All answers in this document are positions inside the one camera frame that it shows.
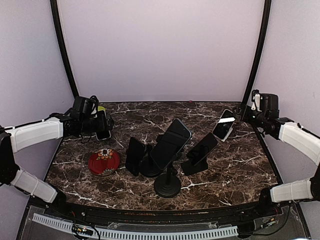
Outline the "short black round-base stand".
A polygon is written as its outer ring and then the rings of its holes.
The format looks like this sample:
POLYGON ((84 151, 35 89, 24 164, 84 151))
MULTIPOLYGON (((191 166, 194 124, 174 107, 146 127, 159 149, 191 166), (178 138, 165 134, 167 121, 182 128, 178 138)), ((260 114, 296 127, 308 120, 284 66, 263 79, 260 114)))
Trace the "short black round-base stand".
POLYGON ((163 171, 158 168, 151 157, 152 149, 153 146, 151 144, 146 145, 145 156, 139 165, 139 172, 147 178, 156 178, 163 173, 163 171))

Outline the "large blue-edged smartphone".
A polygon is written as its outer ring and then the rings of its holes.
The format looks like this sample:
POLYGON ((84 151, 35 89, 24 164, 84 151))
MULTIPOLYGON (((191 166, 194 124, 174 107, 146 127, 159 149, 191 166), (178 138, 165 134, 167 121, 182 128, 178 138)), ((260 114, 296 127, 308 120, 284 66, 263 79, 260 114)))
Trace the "large blue-edged smartphone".
POLYGON ((180 119, 174 119, 150 152, 157 167, 164 170, 191 137, 192 132, 187 126, 180 119))

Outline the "tall black clamp phone stand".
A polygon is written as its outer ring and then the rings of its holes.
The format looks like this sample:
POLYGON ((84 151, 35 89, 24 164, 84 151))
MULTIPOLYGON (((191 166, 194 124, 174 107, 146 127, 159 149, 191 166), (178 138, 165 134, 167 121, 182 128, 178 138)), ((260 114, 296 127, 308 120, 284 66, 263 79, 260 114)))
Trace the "tall black clamp phone stand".
POLYGON ((180 192, 181 181, 174 174, 173 162, 178 160, 181 155, 181 151, 177 153, 165 168, 166 173, 161 174, 154 181, 154 191, 162 198, 173 198, 180 192))

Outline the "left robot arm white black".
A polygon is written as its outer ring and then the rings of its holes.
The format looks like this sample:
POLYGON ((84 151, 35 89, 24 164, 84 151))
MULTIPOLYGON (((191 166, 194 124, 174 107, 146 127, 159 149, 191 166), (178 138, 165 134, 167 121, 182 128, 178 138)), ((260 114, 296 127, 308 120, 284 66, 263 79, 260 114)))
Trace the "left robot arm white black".
POLYGON ((82 134, 106 134, 111 137, 114 120, 99 109, 99 100, 77 96, 65 113, 54 112, 39 121, 0 128, 0 183, 23 191, 51 204, 51 210, 60 218, 67 218, 70 206, 62 199, 65 195, 54 186, 21 168, 14 154, 22 149, 49 140, 80 137, 82 134))

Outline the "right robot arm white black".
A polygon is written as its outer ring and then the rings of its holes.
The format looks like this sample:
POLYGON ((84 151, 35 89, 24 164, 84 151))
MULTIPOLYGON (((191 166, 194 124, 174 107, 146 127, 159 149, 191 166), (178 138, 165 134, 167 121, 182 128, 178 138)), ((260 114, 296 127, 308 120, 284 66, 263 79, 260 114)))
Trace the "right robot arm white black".
POLYGON ((286 143, 314 162, 313 177, 280 184, 267 190, 267 197, 255 205, 255 213, 266 217, 275 203, 320 200, 320 137, 287 117, 279 117, 279 98, 276 94, 251 93, 252 106, 240 104, 232 109, 233 116, 251 126, 262 129, 262 135, 286 143))

